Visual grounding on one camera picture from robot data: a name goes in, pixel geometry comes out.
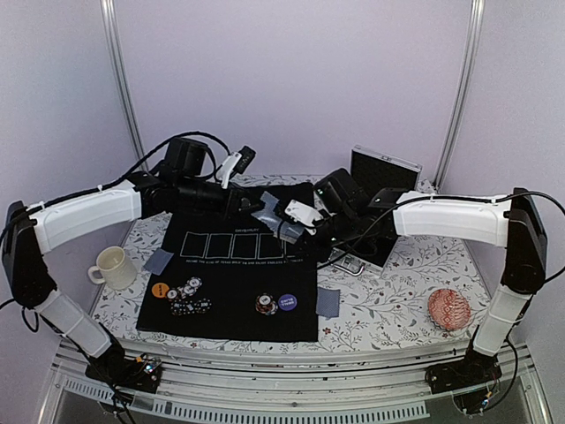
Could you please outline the dealt blue card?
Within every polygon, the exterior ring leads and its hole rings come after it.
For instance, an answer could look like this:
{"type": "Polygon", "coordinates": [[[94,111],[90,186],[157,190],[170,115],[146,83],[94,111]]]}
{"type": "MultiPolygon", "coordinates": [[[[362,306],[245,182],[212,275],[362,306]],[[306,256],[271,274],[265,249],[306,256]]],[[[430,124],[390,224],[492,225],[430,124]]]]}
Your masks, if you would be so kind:
{"type": "Polygon", "coordinates": [[[277,214],[276,208],[279,203],[279,199],[273,194],[265,191],[261,196],[260,200],[264,203],[261,210],[251,213],[251,216],[261,223],[265,224],[271,231],[276,231],[279,224],[283,221],[277,214]]]}
{"type": "Polygon", "coordinates": [[[340,314],[339,290],[320,287],[317,293],[316,314],[326,319],[337,318],[340,314]]]}
{"type": "Polygon", "coordinates": [[[145,262],[143,268],[144,270],[159,276],[167,268],[173,257],[173,253],[158,248],[145,262]]]}

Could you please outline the purple small blind button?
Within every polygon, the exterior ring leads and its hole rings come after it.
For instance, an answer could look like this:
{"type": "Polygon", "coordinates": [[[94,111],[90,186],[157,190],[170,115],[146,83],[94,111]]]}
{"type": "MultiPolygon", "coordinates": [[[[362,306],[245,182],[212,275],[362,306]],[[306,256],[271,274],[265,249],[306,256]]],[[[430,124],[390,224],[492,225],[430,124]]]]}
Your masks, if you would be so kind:
{"type": "Polygon", "coordinates": [[[298,306],[298,298],[293,294],[286,293],[278,299],[277,305],[281,310],[289,312],[298,306]]]}

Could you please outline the orange black poker chip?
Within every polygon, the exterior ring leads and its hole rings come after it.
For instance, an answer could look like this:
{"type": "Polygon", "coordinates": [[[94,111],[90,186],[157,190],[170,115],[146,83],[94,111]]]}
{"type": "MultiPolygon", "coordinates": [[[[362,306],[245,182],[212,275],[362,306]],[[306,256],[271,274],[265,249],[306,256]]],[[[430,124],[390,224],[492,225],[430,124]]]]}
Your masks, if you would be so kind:
{"type": "Polygon", "coordinates": [[[260,314],[270,316],[277,312],[278,305],[271,295],[263,293],[255,300],[255,310],[260,314]]]}

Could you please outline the black white chip stack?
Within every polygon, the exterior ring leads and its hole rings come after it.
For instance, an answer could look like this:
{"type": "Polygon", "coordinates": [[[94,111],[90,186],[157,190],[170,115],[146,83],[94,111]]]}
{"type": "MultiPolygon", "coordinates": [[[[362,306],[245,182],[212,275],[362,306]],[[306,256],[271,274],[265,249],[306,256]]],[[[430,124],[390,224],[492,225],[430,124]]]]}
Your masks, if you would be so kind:
{"type": "Polygon", "coordinates": [[[169,310],[174,316],[205,314],[212,308],[212,301],[207,298],[197,298],[203,285],[201,278],[190,277],[183,285],[169,289],[165,299],[169,302],[169,310]]]}

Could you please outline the orange big blind button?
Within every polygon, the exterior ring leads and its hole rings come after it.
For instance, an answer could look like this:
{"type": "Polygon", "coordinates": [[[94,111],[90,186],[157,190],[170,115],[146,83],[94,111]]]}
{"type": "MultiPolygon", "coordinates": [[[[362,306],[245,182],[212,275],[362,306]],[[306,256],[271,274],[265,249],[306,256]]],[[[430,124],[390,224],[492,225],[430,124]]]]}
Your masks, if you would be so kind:
{"type": "Polygon", "coordinates": [[[156,283],[151,288],[152,295],[157,299],[165,299],[170,287],[165,283],[156,283]]]}

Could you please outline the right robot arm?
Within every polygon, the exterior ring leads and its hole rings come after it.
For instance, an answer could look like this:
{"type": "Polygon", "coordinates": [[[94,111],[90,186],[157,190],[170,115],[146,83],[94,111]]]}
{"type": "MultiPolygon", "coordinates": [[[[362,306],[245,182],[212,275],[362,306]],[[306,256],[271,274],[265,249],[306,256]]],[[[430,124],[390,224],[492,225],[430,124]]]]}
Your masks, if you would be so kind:
{"type": "Polygon", "coordinates": [[[313,221],[321,246],[437,236],[505,248],[501,282],[464,357],[426,370],[435,392],[501,377],[497,354],[546,282],[546,232],[531,192],[472,198],[384,188],[370,197],[345,169],[321,179],[314,191],[325,208],[313,221]]]}

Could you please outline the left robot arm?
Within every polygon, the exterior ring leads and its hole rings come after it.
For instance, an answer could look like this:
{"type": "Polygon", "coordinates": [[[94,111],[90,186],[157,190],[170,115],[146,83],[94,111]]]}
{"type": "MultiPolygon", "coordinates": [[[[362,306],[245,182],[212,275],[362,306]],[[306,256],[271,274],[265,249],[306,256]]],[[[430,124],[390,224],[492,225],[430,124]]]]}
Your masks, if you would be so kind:
{"type": "Polygon", "coordinates": [[[247,169],[255,151],[247,146],[229,151],[205,174],[203,163],[212,153],[204,136],[186,132],[165,140],[163,159],[149,171],[133,165],[108,184],[29,207],[16,201],[8,208],[1,260],[13,301],[78,346],[89,363],[87,376],[112,388],[156,384],[160,376],[128,360],[117,339],[58,290],[43,257],[86,234],[162,212],[227,218],[257,210],[260,201],[230,182],[247,169]]]}

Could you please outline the aluminium poker chip case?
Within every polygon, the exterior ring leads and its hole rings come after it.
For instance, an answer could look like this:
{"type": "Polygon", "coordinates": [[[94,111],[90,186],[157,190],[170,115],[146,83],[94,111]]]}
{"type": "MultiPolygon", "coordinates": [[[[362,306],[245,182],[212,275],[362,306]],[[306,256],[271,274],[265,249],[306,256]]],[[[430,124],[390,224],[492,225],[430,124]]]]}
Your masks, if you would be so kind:
{"type": "MultiPolygon", "coordinates": [[[[416,189],[422,166],[369,148],[355,146],[351,150],[350,174],[372,198],[385,188],[408,191],[416,189]]],[[[335,269],[351,276],[365,271],[379,276],[388,262],[398,240],[393,238],[364,238],[355,251],[333,264],[335,269]]]]}

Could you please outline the black poker playing mat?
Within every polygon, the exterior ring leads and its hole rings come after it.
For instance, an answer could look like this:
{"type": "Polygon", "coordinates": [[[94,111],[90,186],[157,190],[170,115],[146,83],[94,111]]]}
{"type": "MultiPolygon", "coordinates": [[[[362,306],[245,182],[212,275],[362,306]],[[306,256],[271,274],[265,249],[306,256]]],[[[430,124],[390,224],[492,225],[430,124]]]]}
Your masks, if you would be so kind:
{"type": "Polygon", "coordinates": [[[174,257],[161,275],[150,277],[137,330],[231,341],[317,341],[317,261],[303,243],[280,242],[250,215],[224,220],[211,212],[176,212],[162,249],[174,257]],[[156,283],[172,289],[193,276],[203,281],[197,298],[213,304],[205,314],[174,316],[169,302],[151,293],[156,283]],[[278,307],[265,316],[255,310],[255,300],[263,293],[276,303],[283,294],[293,294],[298,306],[289,312],[278,307]]]}

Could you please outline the cream ceramic mug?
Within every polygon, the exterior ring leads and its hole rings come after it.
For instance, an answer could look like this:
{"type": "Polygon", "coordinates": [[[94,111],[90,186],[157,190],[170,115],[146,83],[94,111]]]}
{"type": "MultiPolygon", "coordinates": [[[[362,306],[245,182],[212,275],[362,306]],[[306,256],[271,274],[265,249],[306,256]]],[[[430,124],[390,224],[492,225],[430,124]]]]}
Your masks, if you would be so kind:
{"type": "Polygon", "coordinates": [[[133,284],[138,274],[133,261],[120,246],[102,250],[95,265],[87,271],[93,284],[105,284],[112,290],[122,291],[133,284]]]}

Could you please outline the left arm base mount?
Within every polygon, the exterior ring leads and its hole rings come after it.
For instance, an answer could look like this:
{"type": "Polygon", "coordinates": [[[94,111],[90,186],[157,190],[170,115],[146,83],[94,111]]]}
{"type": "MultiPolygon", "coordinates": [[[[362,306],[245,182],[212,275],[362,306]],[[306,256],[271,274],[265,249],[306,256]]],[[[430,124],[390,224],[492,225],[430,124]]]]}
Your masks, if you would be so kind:
{"type": "Polygon", "coordinates": [[[162,361],[148,357],[146,353],[135,359],[117,354],[105,359],[91,359],[85,375],[115,388],[155,394],[162,378],[162,361]]]}

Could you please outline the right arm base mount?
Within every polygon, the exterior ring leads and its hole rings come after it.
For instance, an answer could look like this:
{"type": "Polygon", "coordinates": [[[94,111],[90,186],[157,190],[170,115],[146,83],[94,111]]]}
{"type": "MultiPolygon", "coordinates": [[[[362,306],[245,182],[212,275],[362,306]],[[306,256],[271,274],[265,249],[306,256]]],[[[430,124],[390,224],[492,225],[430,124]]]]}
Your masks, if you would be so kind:
{"type": "Polygon", "coordinates": [[[489,405],[502,371],[496,355],[467,352],[460,360],[432,365],[425,381],[433,394],[465,390],[452,397],[456,408],[466,414],[483,412],[489,405]]]}

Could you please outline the left aluminium frame post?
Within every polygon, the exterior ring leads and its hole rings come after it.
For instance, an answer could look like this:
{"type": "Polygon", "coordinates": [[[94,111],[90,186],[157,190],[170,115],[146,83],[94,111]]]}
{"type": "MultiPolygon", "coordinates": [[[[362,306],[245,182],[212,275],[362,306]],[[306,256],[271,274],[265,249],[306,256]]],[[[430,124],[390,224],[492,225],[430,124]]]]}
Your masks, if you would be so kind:
{"type": "Polygon", "coordinates": [[[139,134],[139,125],[134,111],[132,96],[126,76],[124,57],[119,37],[116,4],[112,0],[100,1],[102,12],[102,24],[109,50],[109,59],[117,84],[118,98],[124,113],[124,119],[128,132],[129,141],[132,144],[134,155],[138,161],[142,160],[138,169],[149,171],[146,151],[139,134]]]}

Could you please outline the aluminium frame post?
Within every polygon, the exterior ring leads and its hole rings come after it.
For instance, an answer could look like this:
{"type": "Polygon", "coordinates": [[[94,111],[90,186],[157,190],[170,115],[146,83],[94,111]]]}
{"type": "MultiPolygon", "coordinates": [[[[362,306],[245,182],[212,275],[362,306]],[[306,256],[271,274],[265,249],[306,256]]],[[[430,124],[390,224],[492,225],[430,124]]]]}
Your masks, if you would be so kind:
{"type": "Polygon", "coordinates": [[[102,24],[109,50],[109,59],[117,84],[118,98],[124,113],[124,119],[128,132],[129,141],[132,144],[134,155],[138,161],[142,160],[138,169],[149,171],[146,151],[139,134],[139,125],[134,111],[132,96],[126,76],[124,57],[119,37],[116,4],[112,0],[100,1],[102,12],[102,24]]]}
{"type": "Polygon", "coordinates": [[[457,84],[456,97],[450,119],[448,121],[448,129],[441,150],[440,160],[433,177],[433,186],[439,191],[447,180],[448,168],[456,150],[458,133],[463,122],[464,109],[471,87],[472,74],[480,44],[485,5],[486,2],[484,0],[471,1],[471,11],[463,50],[463,62],[457,84]]]}

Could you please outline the right aluminium frame post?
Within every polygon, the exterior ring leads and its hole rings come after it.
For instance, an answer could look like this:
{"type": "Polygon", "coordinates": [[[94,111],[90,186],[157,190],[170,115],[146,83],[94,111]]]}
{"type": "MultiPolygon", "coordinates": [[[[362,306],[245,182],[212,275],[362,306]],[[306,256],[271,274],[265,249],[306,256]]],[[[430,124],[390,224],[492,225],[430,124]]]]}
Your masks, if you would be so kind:
{"type": "Polygon", "coordinates": [[[471,1],[471,11],[463,50],[463,62],[457,84],[456,97],[450,119],[448,121],[448,129],[441,150],[440,160],[433,177],[433,186],[439,191],[447,180],[448,168],[456,150],[458,133],[463,122],[464,109],[471,87],[472,74],[480,44],[485,5],[486,2],[484,0],[471,1]]]}

